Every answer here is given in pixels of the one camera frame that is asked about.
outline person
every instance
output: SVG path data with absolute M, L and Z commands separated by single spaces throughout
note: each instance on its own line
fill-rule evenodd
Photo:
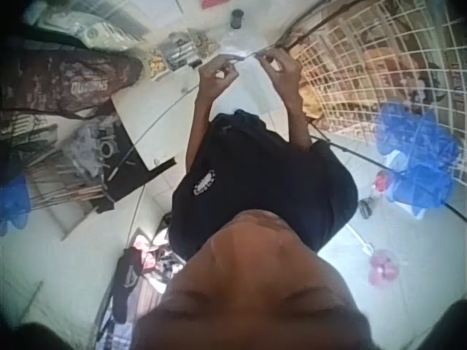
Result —
M 284 102 L 290 141 L 242 110 L 209 122 L 241 58 L 200 69 L 169 228 L 187 263 L 140 319 L 134 350 L 374 349 L 343 278 L 317 255 L 355 213 L 355 182 L 325 142 L 312 144 L 301 65 L 281 49 L 257 59 Z

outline black t-shirt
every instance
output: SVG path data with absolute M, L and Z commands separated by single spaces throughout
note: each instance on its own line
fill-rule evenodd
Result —
M 237 111 L 211 122 L 172 202 L 170 244 L 188 260 L 249 209 L 280 216 L 317 252 L 352 218 L 358 193 L 324 141 L 301 151 L 257 116 Z

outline white wire mesh panel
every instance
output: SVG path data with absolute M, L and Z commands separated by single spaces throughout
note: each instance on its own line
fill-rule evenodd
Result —
M 344 3 L 335 1 L 317 16 Z M 305 112 L 320 119 L 320 128 L 373 143 L 385 102 L 396 99 L 420 117 L 431 111 L 459 142 L 463 152 L 452 173 L 467 185 L 464 25 L 444 5 L 362 1 L 292 49 L 304 66 Z

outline pink fan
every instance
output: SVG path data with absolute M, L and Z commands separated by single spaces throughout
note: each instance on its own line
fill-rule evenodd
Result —
M 370 258 L 370 264 L 368 280 L 375 287 L 383 287 L 397 279 L 399 275 L 398 264 L 387 250 L 376 250 Z

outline man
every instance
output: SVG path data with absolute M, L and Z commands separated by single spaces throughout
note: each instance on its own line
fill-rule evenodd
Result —
M 135 350 L 374 348 L 343 278 L 316 254 L 355 213 L 355 183 L 326 143 L 310 140 L 299 63 L 279 49 L 257 59 L 286 106 L 290 142 L 242 110 L 209 123 L 241 58 L 200 70 L 169 229 L 187 264 L 139 322 Z

